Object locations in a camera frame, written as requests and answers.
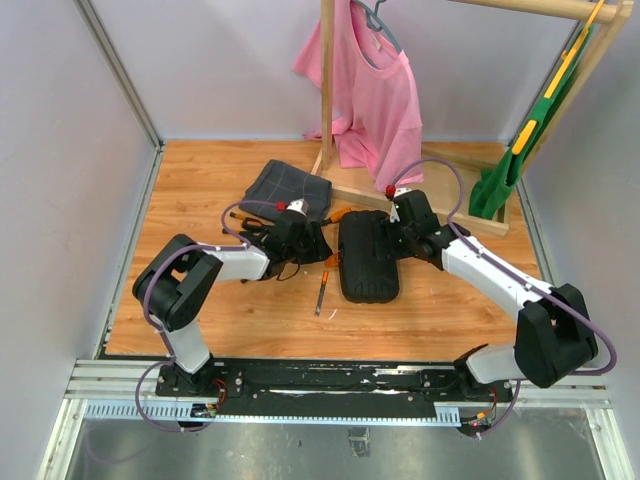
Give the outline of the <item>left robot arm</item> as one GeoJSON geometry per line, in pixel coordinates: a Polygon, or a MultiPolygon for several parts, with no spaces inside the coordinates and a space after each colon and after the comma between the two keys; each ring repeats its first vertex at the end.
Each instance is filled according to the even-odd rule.
{"type": "Polygon", "coordinates": [[[200,396],[219,385],[215,360],[205,345],[197,319],[212,287],[226,281],[282,279],[296,267],[324,261],[333,251],[322,228],[326,222],[285,211],[272,223],[242,222],[239,246],[198,243],[174,236],[137,277],[132,294],[143,315],[158,328],[170,355],[162,376],[173,375],[178,387],[200,396]]]}

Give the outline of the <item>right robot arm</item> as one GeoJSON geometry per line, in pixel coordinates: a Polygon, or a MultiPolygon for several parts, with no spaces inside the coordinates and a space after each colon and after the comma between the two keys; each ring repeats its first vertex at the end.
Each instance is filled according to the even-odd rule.
{"type": "Polygon", "coordinates": [[[457,224],[442,224],[420,190],[388,186],[391,203],[384,221],[390,249],[456,276],[493,301],[516,323],[507,345],[480,345],[454,363],[455,392],[474,400],[499,380],[527,380],[548,388],[598,354],[581,292],[554,287],[524,274],[485,248],[457,224]]]}

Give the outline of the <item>black plastic tool case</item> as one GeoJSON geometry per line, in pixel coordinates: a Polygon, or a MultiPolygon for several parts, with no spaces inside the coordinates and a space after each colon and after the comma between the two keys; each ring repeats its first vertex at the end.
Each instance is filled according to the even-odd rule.
{"type": "Polygon", "coordinates": [[[384,229],[388,215],[380,210],[352,211],[339,223],[341,291],[356,304],[385,304],[399,294],[396,259],[384,229]]]}

